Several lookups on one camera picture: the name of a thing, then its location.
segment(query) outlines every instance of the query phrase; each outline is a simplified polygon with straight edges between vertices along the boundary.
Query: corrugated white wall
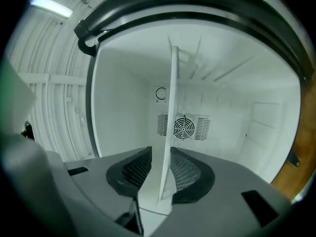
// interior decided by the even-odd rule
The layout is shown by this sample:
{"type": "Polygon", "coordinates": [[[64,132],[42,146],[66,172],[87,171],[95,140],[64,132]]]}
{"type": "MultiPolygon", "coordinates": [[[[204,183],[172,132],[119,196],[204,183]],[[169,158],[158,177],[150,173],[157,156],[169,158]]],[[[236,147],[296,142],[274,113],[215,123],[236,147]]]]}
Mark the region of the corrugated white wall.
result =
{"type": "Polygon", "coordinates": [[[29,115],[34,137],[63,161],[93,157],[85,115],[90,56],[78,48],[77,23],[102,0],[53,0],[74,12],[69,19],[30,7],[6,49],[13,68],[37,96],[29,115]]]}

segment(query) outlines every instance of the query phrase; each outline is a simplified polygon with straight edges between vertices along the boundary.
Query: black rectangular slot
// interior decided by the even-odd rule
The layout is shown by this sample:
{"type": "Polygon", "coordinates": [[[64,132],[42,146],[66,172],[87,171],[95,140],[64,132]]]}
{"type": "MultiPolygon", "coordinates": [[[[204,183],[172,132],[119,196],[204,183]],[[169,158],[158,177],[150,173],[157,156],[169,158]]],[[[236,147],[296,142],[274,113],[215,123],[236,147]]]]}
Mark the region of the black rectangular slot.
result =
{"type": "Polygon", "coordinates": [[[87,169],[86,167],[80,167],[80,168],[73,168],[73,169],[69,169],[68,173],[73,176],[73,175],[77,175],[83,172],[88,171],[89,169],[87,169]]]}
{"type": "Polygon", "coordinates": [[[243,192],[241,195],[245,199],[253,214],[256,216],[261,227],[266,226],[278,216],[278,213],[257,191],[243,192]]]}

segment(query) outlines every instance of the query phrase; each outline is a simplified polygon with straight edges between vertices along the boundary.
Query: white wall panel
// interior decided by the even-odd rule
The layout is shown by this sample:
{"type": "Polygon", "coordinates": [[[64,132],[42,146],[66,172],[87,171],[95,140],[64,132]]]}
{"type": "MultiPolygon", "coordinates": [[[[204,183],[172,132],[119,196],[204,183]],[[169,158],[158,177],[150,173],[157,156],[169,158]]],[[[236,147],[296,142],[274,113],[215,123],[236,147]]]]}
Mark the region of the white wall panel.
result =
{"type": "Polygon", "coordinates": [[[176,139],[176,146],[228,160],[239,158],[248,109],[245,97],[225,89],[197,85],[180,86],[178,97],[178,105],[183,106],[180,113],[208,116],[211,122],[206,140],[176,139]]]}
{"type": "Polygon", "coordinates": [[[262,147],[262,145],[259,145],[250,138],[246,138],[243,152],[238,162],[254,173],[259,174],[259,171],[262,171],[262,169],[266,167],[267,159],[269,159],[267,153],[267,149],[262,147]]]}
{"type": "Polygon", "coordinates": [[[270,147],[272,138],[274,137],[275,128],[258,123],[256,121],[251,121],[247,139],[251,139],[255,143],[259,144],[265,149],[270,147]]]}
{"type": "Polygon", "coordinates": [[[58,152],[64,161],[90,158],[92,147],[85,117],[90,57],[79,50],[74,27],[91,7],[81,0],[54,1],[72,9],[72,16],[64,19],[28,8],[6,55],[38,97],[29,114],[36,141],[46,150],[58,152]]]}
{"type": "Polygon", "coordinates": [[[92,83],[91,112],[93,131],[101,156],[118,154],[148,144],[147,113],[149,84],[111,63],[107,55],[98,56],[92,83]]]}
{"type": "Polygon", "coordinates": [[[256,122],[275,128],[277,124],[279,108],[279,103],[255,102],[253,103],[252,118],[256,122]]]}

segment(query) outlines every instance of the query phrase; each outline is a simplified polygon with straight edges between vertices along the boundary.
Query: fan grille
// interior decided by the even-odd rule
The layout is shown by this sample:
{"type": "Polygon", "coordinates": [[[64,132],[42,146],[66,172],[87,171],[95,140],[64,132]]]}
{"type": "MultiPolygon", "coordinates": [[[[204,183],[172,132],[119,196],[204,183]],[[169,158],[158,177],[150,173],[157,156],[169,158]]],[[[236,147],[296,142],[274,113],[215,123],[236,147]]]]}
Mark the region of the fan grille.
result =
{"type": "Polygon", "coordinates": [[[174,135],[182,140],[190,138],[194,133],[194,124],[188,118],[179,118],[174,123],[174,135]]]}
{"type": "Polygon", "coordinates": [[[170,169],[176,181],[177,192],[195,183],[201,176],[201,171],[194,163],[174,151],[171,151],[170,169]]]}
{"type": "Polygon", "coordinates": [[[147,152],[122,168],[123,178],[140,189],[151,168],[152,152],[147,152]]]}

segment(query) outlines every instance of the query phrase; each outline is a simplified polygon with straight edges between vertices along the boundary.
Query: gray panel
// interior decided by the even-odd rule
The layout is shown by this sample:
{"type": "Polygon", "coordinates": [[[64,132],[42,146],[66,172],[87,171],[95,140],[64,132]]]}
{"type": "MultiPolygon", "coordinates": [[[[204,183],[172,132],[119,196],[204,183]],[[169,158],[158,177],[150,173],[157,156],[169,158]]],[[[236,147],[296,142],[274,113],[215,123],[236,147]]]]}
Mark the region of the gray panel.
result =
{"type": "Polygon", "coordinates": [[[71,176],[74,183],[81,192],[93,202],[102,212],[113,220],[116,220],[123,213],[128,212],[133,201],[132,197],[120,196],[109,185],[106,173],[113,164],[120,162],[144,148],[135,149],[125,153],[87,159],[81,161],[65,162],[66,169],[86,167],[89,171],[71,176]]]}
{"type": "Polygon", "coordinates": [[[260,231],[260,224],[241,196],[250,190],[258,191],[280,215],[290,208],[286,198],[249,169],[231,161],[180,150],[208,164],[215,173],[215,183],[196,203],[173,205],[172,212],[153,236],[241,237],[260,231]]]}
{"type": "MultiPolygon", "coordinates": [[[[134,152],[137,151],[130,151],[125,153],[122,153],[119,155],[119,157],[114,157],[117,160],[121,160],[121,158],[124,158],[125,156],[130,156],[134,152]]],[[[135,233],[121,227],[117,223],[113,221],[112,217],[116,217],[116,215],[119,215],[121,212],[128,212],[130,208],[130,204],[127,206],[127,201],[129,198],[127,197],[127,200],[124,199],[124,197],[121,196],[113,196],[111,198],[108,197],[108,199],[104,198],[104,200],[101,200],[101,194],[99,197],[99,200],[97,199],[97,202],[92,201],[89,196],[84,195],[84,193],[80,190],[80,187],[78,187],[69,173],[67,172],[64,163],[61,161],[60,156],[55,152],[46,152],[50,168],[52,170],[54,182],[56,184],[56,187],[58,189],[59,194],[62,197],[62,200],[64,201],[64,204],[70,213],[70,216],[73,220],[73,223],[75,225],[75,228],[78,232],[79,236],[86,237],[86,236],[130,236],[130,237],[136,237],[135,233]]],[[[96,162],[100,161],[103,162],[103,165],[106,164],[106,157],[104,158],[97,158],[95,159],[96,162]]],[[[69,162],[68,166],[71,168],[76,168],[83,166],[82,163],[85,163],[84,165],[87,165],[87,167],[91,168],[91,166],[98,166],[98,170],[100,170],[103,165],[97,164],[95,162],[92,163],[90,160],[83,160],[78,162],[69,162]]],[[[86,178],[85,180],[93,181],[93,178],[86,178]]],[[[98,190],[98,185],[100,185],[99,182],[95,183],[96,186],[93,186],[93,190],[95,192],[101,191],[104,195],[106,192],[106,188],[101,188],[98,190]]],[[[109,187],[109,190],[107,190],[111,194],[112,188],[109,187]]]]}
{"type": "MultiPolygon", "coordinates": [[[[77,236],[69,212],[56,189],[43,149],[21,135],[2,134],[0,149],[1,166],[6,178],[29,212],[54,235],[77,236]]],[[[16,227],[21,226],[19,222],[12,222],[15,223],[16,227]]]]}

